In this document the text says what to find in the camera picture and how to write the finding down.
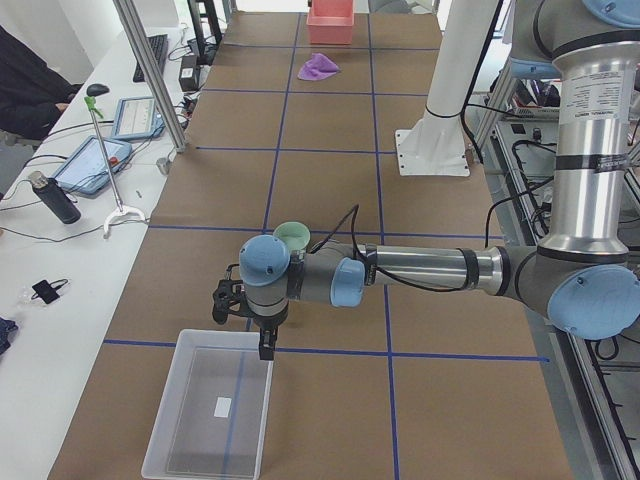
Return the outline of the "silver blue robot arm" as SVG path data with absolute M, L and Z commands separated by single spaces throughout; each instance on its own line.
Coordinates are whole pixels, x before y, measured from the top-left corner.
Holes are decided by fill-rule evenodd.
M 248 240 L 238 278 L 219 283 L 224 302 L 259 327 L 259 354 L 273 357 L 293 300 L 357 306 L 369 285 L 404 284 L 449 293 L 480 289 L 517 300 L 558 329 L 587 340 L 612 337 L 639 315 L 639 281 L 618 238 L 631 92 L 639 62 L 635 1 L 520 1 L 512 57 L 550 62 L 562 89 L 551 226 L 535 247 L 482 250 L 342 244 L 305 253 L 274 235 Z

